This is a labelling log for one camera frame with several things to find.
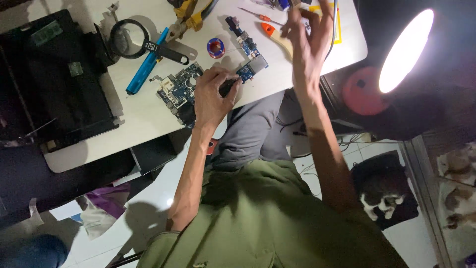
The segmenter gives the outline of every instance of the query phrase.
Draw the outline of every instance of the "desk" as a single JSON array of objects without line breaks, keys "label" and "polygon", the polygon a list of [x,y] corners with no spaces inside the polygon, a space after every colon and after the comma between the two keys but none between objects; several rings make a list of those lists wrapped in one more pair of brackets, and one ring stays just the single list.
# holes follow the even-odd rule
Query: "desk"
[{"label": "desk", "polygon": [[[241,87],[235,107],[292,87],[292,65],[285,52],[265,35],[258,18],[237,7],[246,6],[249,10],[266,14],[282,23],[286,21],[286,14],[244,1],[246,0],[220,0],[199,32],[188,30],[183,39],[178,40],[197,51],[196,59],[191,63],[198,62],[204,70],[216,65],[233,70],[247,63],[248,59],[239,49],[236,36],[228,29],[225,18],[236,16],[240,20],[241,29],[253,38],[269,67],[260,71],[253,81],[248,81]],[[208,1],[198,1],[195,10],[200,10],[205,2]],[[0,26],[0,31],[46,16],[48,12],[66,8],[82,30],[89,32],[94,30],[93,22],[98,24],[103,19],[102,13],[107,11],[108,4],[109,2],[97,0],[34,0],[0,13],[0,21],[2,24],[5,22]],[[176,20],[172,9],[165,0],[121,0],[116,15],[119,20],[137,15],[147,17],[157,30],[161,31]],[[24,21],[26,11],[28,20]],[[322,74],[353,64],[367,56],[367,45],[353,1],[340,0],[339,12],[342,43],[334,45]],[[222,39],[228,51],[223,58],[217,60],[211,58],[206,51],[208,40],[214,37]],[[136,95],[126,94],[127,85],[145,57],[144,55],[135,60],[120,59],[101,77],[101,85],[113,114],[120,120],[120,127],[46,154],[46,161],[53,172],[70,170],[183,127],[156,96],[157,84],[146,81]],[[183,68],[183,65],[164,59],[157,64],[150,77],[159,75],[164,78],[170,74],[175,75]]]}]

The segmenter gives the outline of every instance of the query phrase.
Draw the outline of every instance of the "magnifying glass handle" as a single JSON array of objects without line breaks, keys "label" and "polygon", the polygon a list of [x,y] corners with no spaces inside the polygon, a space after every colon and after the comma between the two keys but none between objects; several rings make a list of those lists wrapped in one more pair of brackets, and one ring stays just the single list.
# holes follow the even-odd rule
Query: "magnifying glass handle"
[{"label": "magnifying glass handle", "polygon": [[155,53],[157,57],[162,56],[164,58],[173,60],[183,65],[188,65],[188,63],[190,62],[190,59],[184,54],[174,51],[170,48],[166,48],[162,45],[157,45],[148,41],[144,44],[144,47],[148,51]]}]

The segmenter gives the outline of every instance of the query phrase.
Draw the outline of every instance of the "man's hand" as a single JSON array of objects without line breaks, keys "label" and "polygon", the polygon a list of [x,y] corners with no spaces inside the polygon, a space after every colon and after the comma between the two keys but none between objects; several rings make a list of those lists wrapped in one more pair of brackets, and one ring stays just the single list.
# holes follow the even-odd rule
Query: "man's hand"
[{"label": "man's hand", "polygon": [[230,73],[227,69],[219,67],[212,67],[197,78],[197,86],[195,87],[196,128],[206,126],[215,130],[223,118],[225,118],[225,115],[233,109],[242,80],[238,79],[233,84],[225,98],[221,97],[218,89],[225,80],[236,78],[238,78],[237,74]]},{"label": "man's hand", "polygon": [[[326,0],[319,0],[319,4],[322,18],[307,10],[292,9],[282,28],[282,37],[288,38],[293,45],[294,90],[300,102],[321,101],[319,77],[330,47],[333,14]],[[309,19],[309,36],[302,17]]]}]

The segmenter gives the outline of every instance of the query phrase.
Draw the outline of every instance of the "orange brush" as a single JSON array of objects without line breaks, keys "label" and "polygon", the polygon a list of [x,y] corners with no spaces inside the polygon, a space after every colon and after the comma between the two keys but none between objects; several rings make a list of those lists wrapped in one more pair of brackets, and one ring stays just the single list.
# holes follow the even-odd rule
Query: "orange brush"
[{"label": "orange brush", "polygon": [[280,44],[284,50],[286,50],[289,59],[293,61],[293,46],[291,45],[291,41],[286,38],[282,38],[279,31],[267,23],[262,22],[261,27],[274,42]]}]

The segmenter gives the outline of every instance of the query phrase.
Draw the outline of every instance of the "purple cloth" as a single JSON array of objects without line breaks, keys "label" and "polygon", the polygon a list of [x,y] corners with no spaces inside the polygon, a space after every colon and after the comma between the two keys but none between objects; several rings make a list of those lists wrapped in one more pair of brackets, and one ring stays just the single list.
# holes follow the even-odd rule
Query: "purple cloth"
[{"label": "purple cloth", "polygon": [[130,192],[130,183],[126,182],[116,187],[105,186],[93,190],[84,196],[86,196],[96,207],[106,211],[109,215],[116,219],[126,211],[124,204],[121,204],[113,197],[108,196],[112,193],[128,193]]}]

